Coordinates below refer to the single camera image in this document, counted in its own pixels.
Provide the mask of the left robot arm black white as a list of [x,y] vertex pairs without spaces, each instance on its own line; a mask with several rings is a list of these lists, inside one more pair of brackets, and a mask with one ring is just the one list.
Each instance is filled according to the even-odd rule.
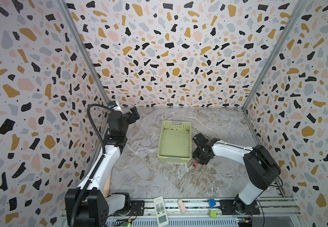
[[101,151],[84,180],[76,189],[65,194],[67,224],[70,227],[104,227],[107,218],[115,213],[131,213],[128,193],[104,196],[104,188],[115,162],[127,143],[129,125],[140,119],[136,107],[124,113],[114,101],[108,106],[108,129],[104,134],[95,130],[101,143]]

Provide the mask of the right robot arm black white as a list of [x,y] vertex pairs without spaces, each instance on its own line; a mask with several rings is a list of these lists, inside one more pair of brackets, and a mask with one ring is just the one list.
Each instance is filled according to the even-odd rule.
[[201,133],[192,140],[197,146],[192,157],[201,165],[207,165],[215,157],[225,157],[245,166],[249,181],[234,199],[226,200],[220,206],[226,212],[247,214],[256,205],[257,198],[281,174],[279,165],[262,145],[243,147],[218,138],[209,139]]

